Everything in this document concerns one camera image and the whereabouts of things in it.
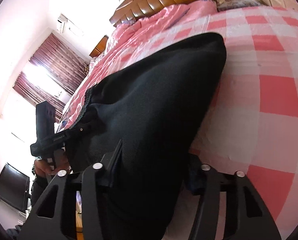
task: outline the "curtain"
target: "curtain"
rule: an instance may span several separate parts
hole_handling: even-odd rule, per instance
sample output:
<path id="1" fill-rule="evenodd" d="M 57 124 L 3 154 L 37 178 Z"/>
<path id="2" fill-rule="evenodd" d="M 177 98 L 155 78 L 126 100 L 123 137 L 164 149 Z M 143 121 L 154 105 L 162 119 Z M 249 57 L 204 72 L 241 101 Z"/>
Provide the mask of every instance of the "curtain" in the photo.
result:
<path id="1" fill-rule="evenodd" d="M 45 67 L 50 77 L 70 96 L 86 77 L 87 63 L 52 33 L 29 61 Z"/>
<path id="2" fill-rule="evenodd" d="M 21 72 L 18 76 L 14 85 L 14 90 L 33 106 L 36 106 L 38 103 L 43 101 L 51 103 L 56 108 L 56 122 L 59 123 L 65 104 L 40 87 L 30 83 L 25 73 Z"/>

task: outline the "air conditioner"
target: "air conditioner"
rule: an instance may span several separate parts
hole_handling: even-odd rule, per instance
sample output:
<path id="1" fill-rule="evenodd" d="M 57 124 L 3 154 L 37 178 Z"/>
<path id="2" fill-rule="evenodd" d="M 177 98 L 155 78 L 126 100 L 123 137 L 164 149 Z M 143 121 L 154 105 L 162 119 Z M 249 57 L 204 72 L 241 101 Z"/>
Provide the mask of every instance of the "air conditioner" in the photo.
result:
<path id="1" fill-rule="evenodd" d="M 57 32 L 59 32 L 60 34 L 64 33 L 65 31 L 65 24 L 68 22 L 68 19 L 63 16 L 62 14 L 60 14 L 60 16 L 58 17 L 57 20 Z"/>

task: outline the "silver screw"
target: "silver screw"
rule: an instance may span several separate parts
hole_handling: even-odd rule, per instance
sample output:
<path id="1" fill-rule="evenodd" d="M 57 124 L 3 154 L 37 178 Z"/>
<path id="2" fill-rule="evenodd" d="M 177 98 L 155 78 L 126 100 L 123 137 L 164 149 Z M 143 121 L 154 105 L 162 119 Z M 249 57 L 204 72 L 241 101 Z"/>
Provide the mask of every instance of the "silver screw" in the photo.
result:
<path id="1" fill-rule="evenodd" d="M 67 174 L 67 171 L 65 171 L 65 170 L 61 170 L 61 171 L 58 171 L 58 172 L 57 172 L 57 175 L 58 175 L 59 177 L 66 176 L 66 174 Z"/>
<path id="2" fill-rule="evenodd" d="M 211 167 L 208 164 L 203 164 L 203 165 L 201 165 L 201 169 L 204 171 L 209 171 L 211 169 Z"/>
<path id="3" fill-rule="evenodd" d="M 92 167 L 95 169 L 95 170 L 99 170 L 102 168 L 102 163 L 95 163 Z"/>
<path id="4" fill-rule="evenodd" d="M 236 172 L 236 175 L 240 178 L 243 178 L 245 176 L 244 172 L 243 171 L 237 171 Z"/>

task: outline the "black sleeve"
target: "black sleeve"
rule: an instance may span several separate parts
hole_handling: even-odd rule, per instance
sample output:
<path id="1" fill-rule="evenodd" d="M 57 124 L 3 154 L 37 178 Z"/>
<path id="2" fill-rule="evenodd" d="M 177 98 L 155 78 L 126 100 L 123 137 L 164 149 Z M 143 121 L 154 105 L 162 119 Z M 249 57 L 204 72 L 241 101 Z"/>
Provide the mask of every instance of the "black sleeve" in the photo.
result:
<path id="1" fill-rule="evenodd" d="M 34 183 L 31 188 L 31 206 L 34 206 L 39 199 L 42 192 L 47 187 L 48 182 L 46 178 L 36 175 Z"/>

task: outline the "pink blanket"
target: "pink blanket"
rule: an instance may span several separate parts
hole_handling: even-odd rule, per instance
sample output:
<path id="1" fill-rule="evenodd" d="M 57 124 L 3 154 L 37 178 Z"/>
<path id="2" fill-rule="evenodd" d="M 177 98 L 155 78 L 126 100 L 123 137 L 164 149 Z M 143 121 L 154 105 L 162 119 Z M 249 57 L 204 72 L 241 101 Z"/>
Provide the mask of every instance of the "pink blanket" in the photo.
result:
<path id="1" fill-rule="evenodd" d="M 120 25 L 75 92 L 61 128 L 75 121 L 86 89 L 105 76 L 209 31 L 224 37 L 227 62 L 190 151 L 220 172 L 244 171 L 286 239 L 298 224 L 297 11 L 263 6 L 217 13 L 213 2 L 196 1 Z M 183 190 L 165 239 L 188 239 L 196 206 Z"/>

